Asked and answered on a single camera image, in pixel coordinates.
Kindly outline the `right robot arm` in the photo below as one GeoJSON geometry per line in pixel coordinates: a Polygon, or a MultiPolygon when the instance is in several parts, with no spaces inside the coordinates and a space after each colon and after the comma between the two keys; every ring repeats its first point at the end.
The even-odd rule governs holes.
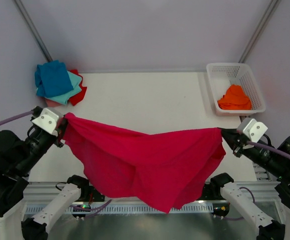
{"type": "Polygon", "coordinates": [[[275,148],[270,140],[253,142],[236,129],[222,128],[220,131],[235,157],[246,157],[265,170],[274,181],[274,190],[280,199],[285,220],[280,223],[264,213],[242,193],[228,173],[211,178],[210,195],[229,202],[253,228],[256,239],[290,240],[290,136],[275,148]]]}

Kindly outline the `magenta t shirt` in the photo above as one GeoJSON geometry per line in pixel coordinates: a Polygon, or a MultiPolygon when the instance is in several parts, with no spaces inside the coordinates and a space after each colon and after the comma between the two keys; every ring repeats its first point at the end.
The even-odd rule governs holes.
{"type": "Polygon", "coordinates": [[[67,113],[64,141],[109,198],[136,197],[161,212],[198,200],[226,151],[219,128],[146,134],[67,113]]]}

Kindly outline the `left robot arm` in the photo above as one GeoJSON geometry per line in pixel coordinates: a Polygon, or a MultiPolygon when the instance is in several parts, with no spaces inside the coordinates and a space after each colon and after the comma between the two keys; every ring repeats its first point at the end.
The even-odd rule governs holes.
{"type": "Polygon", "coordinates": [[[68,122],[49,121],[55,134],[33,125],[26,140],[10,130],[0,131],[0,240],[46,240],[54,224],[75,201],[90,195],[86,178],[73,175],[60,193],[39,213],[22,220],[27,177],[52,145],[60,147],[68,122]]]}

